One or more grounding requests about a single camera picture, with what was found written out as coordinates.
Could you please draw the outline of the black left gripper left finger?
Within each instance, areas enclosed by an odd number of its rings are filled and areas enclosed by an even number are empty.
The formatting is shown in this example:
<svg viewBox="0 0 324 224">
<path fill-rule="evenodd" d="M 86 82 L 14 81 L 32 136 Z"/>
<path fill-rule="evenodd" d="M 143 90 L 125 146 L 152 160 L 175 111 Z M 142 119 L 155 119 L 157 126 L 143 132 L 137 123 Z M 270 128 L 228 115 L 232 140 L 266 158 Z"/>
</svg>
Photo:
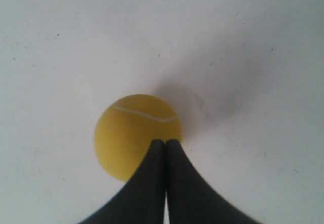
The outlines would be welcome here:
<svg viewBox="0 0 324 224">
<path fill-rule="evenodd" d="M 165 144 L 153 140 L 122 189 L 82 223 L 163 223 L 165 198 Z"/>
</svg>

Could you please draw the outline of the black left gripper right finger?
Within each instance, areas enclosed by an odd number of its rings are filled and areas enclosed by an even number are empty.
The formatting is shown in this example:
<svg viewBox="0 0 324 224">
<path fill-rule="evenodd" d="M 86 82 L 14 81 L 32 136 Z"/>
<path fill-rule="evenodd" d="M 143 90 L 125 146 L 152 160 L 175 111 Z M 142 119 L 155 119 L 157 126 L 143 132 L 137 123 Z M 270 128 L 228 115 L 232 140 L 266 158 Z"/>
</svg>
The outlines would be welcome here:
<svg viewBox="0 0 324 224">
<path fill-rule="evenodd" d="M 257 223 L 211 188 L 178 140 L 166 141 L 165 163 L 170 223 Z"/>
</svg>

